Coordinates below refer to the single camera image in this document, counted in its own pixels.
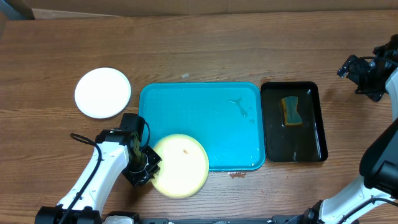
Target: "wire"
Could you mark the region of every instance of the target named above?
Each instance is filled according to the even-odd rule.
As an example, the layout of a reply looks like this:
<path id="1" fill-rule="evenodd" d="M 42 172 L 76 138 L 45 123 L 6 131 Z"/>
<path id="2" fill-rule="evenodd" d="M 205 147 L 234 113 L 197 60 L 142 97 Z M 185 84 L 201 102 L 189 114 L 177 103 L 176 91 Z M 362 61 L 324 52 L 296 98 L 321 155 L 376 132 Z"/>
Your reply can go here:
<path id="1" fill-rule="evenodd" d="M 141 149 L 146 149 L 146 147 L 147 147 L 148 144 L 149 144 L 150 129 L 149 129 L 149 124 L 148 124 L 148 122 L 145 121 L 145 124 L 147 125 L 147 128 L 148 128 L 148 138 L 147 138 L 147 141 L 145 142 L 145 144 L 144 144 L 143 146 L 141 146 Z"/>
<path id="2" fill-rule="evenodd" d="M 95 164 L 95 167 L 94 167 L 93 171 L 91 172 L 90 176 L 87 178 L 85 184 L 83 184 L 83 186 L 81 187 L 80 191 L 76 194 L 76 197 L 73 199 L 72 203 L 69 205 L 69 207 L 67 208 L 67 210 L 63 214 L 59 224 L 62 224 L 66 220 L 69 212 L 72 210 L 73 206 L 75 206 L 76 202 L 80 199 L 81 195 L 83 194 L 83 192 L 87 188 L 88 184 L 93 179 L 93 177 L 94 177 L 95 173 L 97 172 L 98 167 L 100 166 L 100 163 L 102 161 L 102 152 L 101 152 L 101 149 L 100 149 L 100 147 L 99 147 L 99 145 L 97 143 L 95 143 L 93 140 L 91 140 L 89 138 L 86 138 L 84 136 L 81 136 L 81 135 L 75 134 L 75 133 L 70 133 L 70 137 L 73 138 L 76 141 L 80 141 L 82 143 L 94 146 L 97 149 L 97 151 L 98 151 L 98 159 L 97 159 L 97 163 Z"/>
<path id="3" fill-rule="evenodd" d="M 385 198 L 372 198 L 372 199 L 369 199 L 368 201 L 364 202 L 364 203 L 363 203 L 362 205 L 360 205 L 358 208 L 355 208 L 355 209 L 354 209 L 352 212 L 350 212 L 349 214 L 347 214 L 342 220 L 340 220 L 340 222 L 338 222 L 338 224 L 344 223 L 345 221 L 347 221 L 347 219 L 348 219 L 350 216 L 354 215 L 356 212 L 358 212 L 358 211 L 361 210 L 362 208 L 366 207 L 366 206 L 369 205 L 370 203 L 373 203 L 373 204 L 374 204 L 376 201 L 386 202 L 386 203 L 389 203 L 390 205 L 393 205 L 393 206 L 398 207 L 398 203 L 396 203 L 396 202 L 391 202 L 391 201 L 388 200 L 388 199 L 385 199 Z"/>

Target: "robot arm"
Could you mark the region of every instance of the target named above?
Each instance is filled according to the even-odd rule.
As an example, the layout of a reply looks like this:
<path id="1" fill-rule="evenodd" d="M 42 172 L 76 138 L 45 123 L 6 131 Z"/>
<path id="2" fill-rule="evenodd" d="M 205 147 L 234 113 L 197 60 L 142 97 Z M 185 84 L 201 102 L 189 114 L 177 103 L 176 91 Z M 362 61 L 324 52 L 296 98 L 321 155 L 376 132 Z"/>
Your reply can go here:
<path id="1" fill-rule="evenodd" d="M 127 146 L 120 145 L 118 142 L 103 142 L 98 145 L 102 151 L 102 161 L 99 164 L 96 175 L 88 184 L 80 200 L 73 206 L 73 210 L 83 210 L 89 206 L 101 214 L 114 182 L 129 162 Z M 62 205 L 63 209 L 67 209 L 72 203 L 76 197 L 76 193 L 81 189 L 88 176 L 94 170 L 97 160 L 98 152 L 94 149 L 93 157 L 90 159 L 80 178 L 71 191 L 59 201 L 58 205 Z"/>
<path id="2" fill-rule="evenodd" d="M 347 75 L 358 85 L 356 93 L 366 94 L 373 101 L 379 101 L 385 92 L 388 93 L 393 123 L 365 152 L 359 167 L 360 176 L 315 210 L 318 219 L 325 224 L 352 223 L 385 203 L 380 200 L 368 203 L 372 198 L 394 201 L 398 197 L 397 49 L 398 35 L 393 35 L 389 43 L 374 49 L 376 57 L 370 63 L 351 55 L 337 72 L 341 78 Z"/>
<path id="3" fill-rule="evenodd" d="M 36 215 L 35 223 L 101 223 L 105 201 L 120 173 L 132 185 L 144 185 L 153 178 L 153 174 L 159 170 L 157 164 L 161 158 L 147 144 L 140 147 L 145 123 L 136 114 L 124 114 L 119 128 L 102 130 L 95 139 L 100 150 L 95 149 L 71 191 L 56 207 L 42 207 Z M 99 151 L 102 160 L 98 169 L 81 197 L 74 203 L 76 194 L 89 181 L 88 177 L 97 166 Z"/>

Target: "wooden table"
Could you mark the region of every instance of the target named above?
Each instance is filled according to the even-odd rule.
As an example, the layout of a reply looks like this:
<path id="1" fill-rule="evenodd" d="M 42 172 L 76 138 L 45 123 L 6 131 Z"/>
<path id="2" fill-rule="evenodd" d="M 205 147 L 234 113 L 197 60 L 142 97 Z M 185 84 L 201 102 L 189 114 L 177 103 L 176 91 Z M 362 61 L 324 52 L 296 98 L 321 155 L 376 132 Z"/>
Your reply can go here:
<path id="1" fill-rule="evenodd" d="M 33 223 L 73 186 L 93 148 L 70 132 L 94 138 L 121 116 L 83 115 L 78 80 L 114 67 L 131 82 L 125 112 L 157 82 L 313 81 L 318 85 L 329 158 L 324 163 L 266 162 L 245 178 L 211 172 L 187 199 L 133 188 L 120 176 L 106 202 L 141 217 L 259 218 L 302 213 L 339 192 L 358 174 L 361 157 L 391 124 L 390 99 L 374 103 L 336 76 L 350 54 L 371 55 L 398 31 L 398 11 L 303 12 L 220 16 L 8 21 L 0 42 L 0 222 Z M 363 223 L 397 223 L 383 205 Z"/>

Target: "plastic tray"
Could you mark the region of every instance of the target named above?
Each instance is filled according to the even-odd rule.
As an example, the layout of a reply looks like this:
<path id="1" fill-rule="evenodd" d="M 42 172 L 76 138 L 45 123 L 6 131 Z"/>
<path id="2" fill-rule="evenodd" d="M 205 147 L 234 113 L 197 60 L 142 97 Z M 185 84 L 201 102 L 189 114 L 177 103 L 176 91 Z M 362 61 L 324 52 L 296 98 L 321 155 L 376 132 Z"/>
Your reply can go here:
<path id="1" fill-rule="evenodd" d="M 283 125 L 280 100 L 298 97 L 303 123 Z M 316 162 L 328 158 L 318 87 L 313 82 L 269 82 L 261 86 L 266 154 L 273 162 Z"/>
<path id="2" fill-rule="evenodd" d="M 252 83 L 151 84 L 141 91 L 139 115 L 150 127 L 149 146 L 189 135 L 205 148 L 212 171 L 255 170 L 266 159 L 260 91 Z"/>

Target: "yellow plate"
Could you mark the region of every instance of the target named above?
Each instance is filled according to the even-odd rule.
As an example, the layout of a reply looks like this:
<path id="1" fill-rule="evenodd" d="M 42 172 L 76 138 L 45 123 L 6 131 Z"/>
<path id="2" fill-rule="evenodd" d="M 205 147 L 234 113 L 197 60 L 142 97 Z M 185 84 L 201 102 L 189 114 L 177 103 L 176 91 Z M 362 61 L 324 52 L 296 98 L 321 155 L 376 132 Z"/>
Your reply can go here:
<path id="1" fill-rule="evenodd" d="M 162 161 L 152 183 L 163 195 L 189 197 L 205 184 L 209 160 L 205 149 L 195 139 L 184 134 L 173 134 L 161 139 L 154 151 Z"/>

